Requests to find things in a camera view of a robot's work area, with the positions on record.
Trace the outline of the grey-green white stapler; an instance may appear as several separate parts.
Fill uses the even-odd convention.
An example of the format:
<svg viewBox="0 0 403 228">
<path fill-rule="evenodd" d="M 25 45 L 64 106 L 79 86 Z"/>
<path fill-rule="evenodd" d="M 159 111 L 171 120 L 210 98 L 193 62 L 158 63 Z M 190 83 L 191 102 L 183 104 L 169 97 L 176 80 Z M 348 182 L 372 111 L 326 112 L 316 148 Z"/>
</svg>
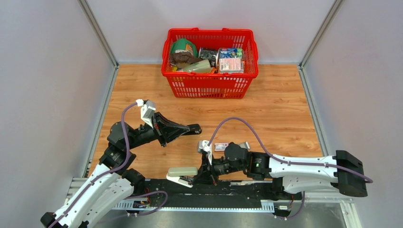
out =
<svg viewBox="0 0 403 228">
<path fill-rule="evenodd" d="M 170 168 L 166 174 L 166 179 L 179 185 L 192 188 L 192 180 L 189 177 L 196 176 L 198 169 L 196 167 L 174 167 Z"/>
</svg>

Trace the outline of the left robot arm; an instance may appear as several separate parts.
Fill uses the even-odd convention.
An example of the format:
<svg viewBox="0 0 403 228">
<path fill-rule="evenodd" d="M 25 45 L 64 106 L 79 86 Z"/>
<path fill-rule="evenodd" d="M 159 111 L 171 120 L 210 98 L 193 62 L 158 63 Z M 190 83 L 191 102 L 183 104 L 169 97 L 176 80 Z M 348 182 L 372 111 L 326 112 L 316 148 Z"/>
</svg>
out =
<svg viewBox="0 0 403 228">
<path fill-rule="evenodd" d="M 122 200 L 144 198 L 145 177 L 130 165 L 136 155 L 131 149 L 157 140 L 162 147 L 183 135 L 200 134 L 199 124 L 182 125 L 159 112 L 144 111 L 143 125 L 134 129 L 124 121 L 110 129 L 109 144 L 98 165 L 73 197 L 56 212 L 40 219 L 46 228 L 92 228 Z"/>
</svg>

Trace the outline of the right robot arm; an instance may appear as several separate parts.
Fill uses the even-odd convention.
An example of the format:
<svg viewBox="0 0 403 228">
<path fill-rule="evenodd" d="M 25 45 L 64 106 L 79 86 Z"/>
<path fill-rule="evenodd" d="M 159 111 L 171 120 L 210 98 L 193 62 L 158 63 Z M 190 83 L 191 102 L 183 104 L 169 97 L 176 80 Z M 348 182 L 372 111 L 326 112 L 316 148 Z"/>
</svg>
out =
<svg viewBox="0 0 403 228">
<path fill-rule="evenodd" d="M 285 157 L 250 152 L 231 142 L 219 159 L 203 151 L 201 162 L 192 185 L 217 185 L 219 176 L 240 171 L 255 181 L 271 179 L 271 192 L 277 199 L 303 191 L 332 189 L 350 197 L 368 195 L 363 163 L 344 150 L 337 150 L 334 156 Z"/>
</svg>

